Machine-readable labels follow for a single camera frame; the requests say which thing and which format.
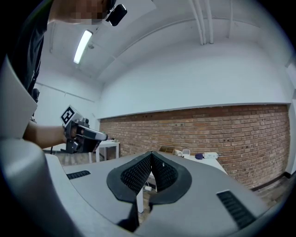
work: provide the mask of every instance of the person's arm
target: person's arm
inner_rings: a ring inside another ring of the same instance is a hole
[[[29,122],[23,139],[37,144],[42,149],[67,141],[63,126],[42,126],[32,121]]]

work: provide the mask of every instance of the ceiling light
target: ceiling light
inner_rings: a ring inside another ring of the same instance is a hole
[[[86,47],[86,45],[87,45],[87,43],[88,43],[88,41],[89,41],[89,39],[91,38],[92,35],[93,35],[93,33],[90,32],[90,31],[85,31],[83,33],[83,36],[82,36],[82,38],[80,40],[80,43],[78,45],[78,48],[77,48],[77,51],[76,51],[76,54],[75,54],[75,57],[74,57],[74,63],[79,64],[80,59],[81,59],[82,54],[83,54],[83,51],[84,51],[84,49],[85,49],[85,47]]]

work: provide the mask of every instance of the white ceiling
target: white ceiling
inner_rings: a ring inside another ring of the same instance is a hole
[[[73,70],[106,82],[116,73],[130,67],[147,53],[182,40],[195,40],[198,45],[196,21],[188,0],[117,0],[128,10],[118,26],[102,24],[69,25],[62,22],[49,26],[45,42],[50,52]],[[200,0],[204,19],[204,1]],[[229,26],[230,0],[210,0],[214,19],[214,41],[226,37]],[[243,0],[233,0],[234,20],[238,38],[254,40],[259,22]],[[79,65],[73,62],[83,32],[94,32]]]

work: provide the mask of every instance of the dark blue object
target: dark blue object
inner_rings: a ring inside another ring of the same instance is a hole
[[[203,159],[203,154],[202,153],[197,153],[195,154],[195,158],[198,159],[198,160],[202,160]]]

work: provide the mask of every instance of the black and white marker cube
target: black and white marker cube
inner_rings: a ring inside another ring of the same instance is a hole
[[[61,116],[61,120],[66,127],[70,121],[76,121],[76,120],[83,119],[82,115],[78,113],[72,106],[69,105],[69,107],[65,110],[65,112]]]

